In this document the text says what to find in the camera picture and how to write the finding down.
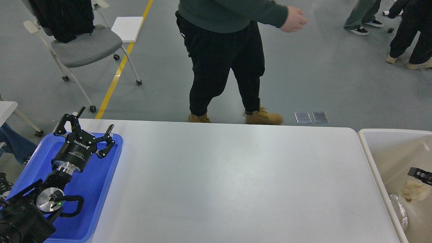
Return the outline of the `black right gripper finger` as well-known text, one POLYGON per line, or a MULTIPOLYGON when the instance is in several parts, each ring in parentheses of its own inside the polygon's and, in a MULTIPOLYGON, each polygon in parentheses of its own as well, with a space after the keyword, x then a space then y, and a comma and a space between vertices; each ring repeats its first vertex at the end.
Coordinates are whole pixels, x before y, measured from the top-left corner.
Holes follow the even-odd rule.
POLYGON ((432 173, 422 170, 420 168, 411 167, 407 173, 407 175, 412 176, 422 183, 427 184, 429 186, 432 185, 432 173))

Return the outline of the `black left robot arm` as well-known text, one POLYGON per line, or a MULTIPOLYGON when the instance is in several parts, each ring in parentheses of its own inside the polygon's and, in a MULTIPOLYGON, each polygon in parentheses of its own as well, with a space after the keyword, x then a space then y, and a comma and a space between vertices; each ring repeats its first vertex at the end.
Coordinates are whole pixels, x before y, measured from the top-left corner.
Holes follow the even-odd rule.
POLYGON ((37 180, 1 204, 2 243, 42 243, 56 228, 59 217, 75 217, 84 206, 81 195, 66 195, 64 190, 74 172, 84 171, 93 154, 105 158, 115 145, 113 124, 102 137, 81 128, 82 110, 65 114, 53 131, 65 138, 51 160, 52 172, 45 180, 37 180))

